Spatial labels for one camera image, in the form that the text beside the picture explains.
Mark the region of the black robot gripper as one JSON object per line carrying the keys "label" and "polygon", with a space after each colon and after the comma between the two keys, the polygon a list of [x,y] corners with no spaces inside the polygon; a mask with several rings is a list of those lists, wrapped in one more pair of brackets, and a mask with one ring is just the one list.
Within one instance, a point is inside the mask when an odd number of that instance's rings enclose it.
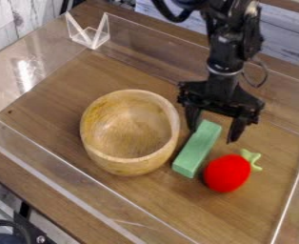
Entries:
{"label": "black robot gripper", "polygon": [[190,131],[198,130],[202,111],[215,112],[235,118],[228,142],[236,142],[247,124],[259,122],[265,102],[240,87],[236,76],[211,74],[206,81],[183,81],[178,86]]}

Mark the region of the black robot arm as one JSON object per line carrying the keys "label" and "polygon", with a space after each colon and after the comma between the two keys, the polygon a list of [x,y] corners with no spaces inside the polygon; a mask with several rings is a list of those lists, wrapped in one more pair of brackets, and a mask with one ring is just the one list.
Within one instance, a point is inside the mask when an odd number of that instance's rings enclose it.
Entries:
{"label": "black robot arm", "polygon": [[196,11],[206,21],[210,56],[208,78],[179,84],[178,102],[186,109],[188,128],[199,128],[202,112],[232,118],[228,141],[239,140],[246,127],[259,122],[265,102],[239,84],[249,75],[245,64],[253,60],[265,41],[261,33],[259,0],[172,0],[182,8],[172,13],[164,0],[151,0],[162,15],[172,22],[184,22]]}

